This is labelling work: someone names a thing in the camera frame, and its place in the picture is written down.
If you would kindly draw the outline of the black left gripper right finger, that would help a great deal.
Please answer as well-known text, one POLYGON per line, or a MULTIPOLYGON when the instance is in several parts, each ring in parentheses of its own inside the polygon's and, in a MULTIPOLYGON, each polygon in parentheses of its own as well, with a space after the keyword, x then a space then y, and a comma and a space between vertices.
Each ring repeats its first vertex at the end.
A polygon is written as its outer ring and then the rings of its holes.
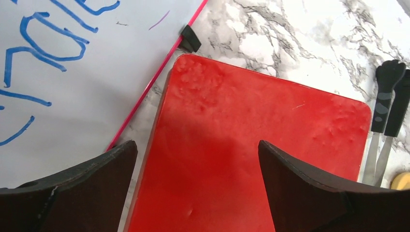
POLYGON ((407 232, 410 192, 351 181, 267 141, 258 157, 278 232, 407 232))

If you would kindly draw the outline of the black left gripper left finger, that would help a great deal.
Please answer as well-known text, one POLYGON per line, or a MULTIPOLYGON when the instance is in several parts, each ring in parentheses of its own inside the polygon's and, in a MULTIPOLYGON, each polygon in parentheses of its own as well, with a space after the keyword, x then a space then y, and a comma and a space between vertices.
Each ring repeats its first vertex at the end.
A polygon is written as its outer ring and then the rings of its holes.
POLYGON ((138 155, 129 140, 76 166, 0 190, 3 232, 116 232, 138 155))

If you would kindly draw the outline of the red box lid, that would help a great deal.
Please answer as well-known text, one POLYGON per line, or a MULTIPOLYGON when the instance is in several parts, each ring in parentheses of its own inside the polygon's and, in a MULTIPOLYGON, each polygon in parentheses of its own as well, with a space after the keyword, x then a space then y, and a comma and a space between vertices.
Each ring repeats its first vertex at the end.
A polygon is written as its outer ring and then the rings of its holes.
POLYGON ((369 106, 193 54, 166 80, 125 231, 272 232, 258 144, 357 180, 369 106))

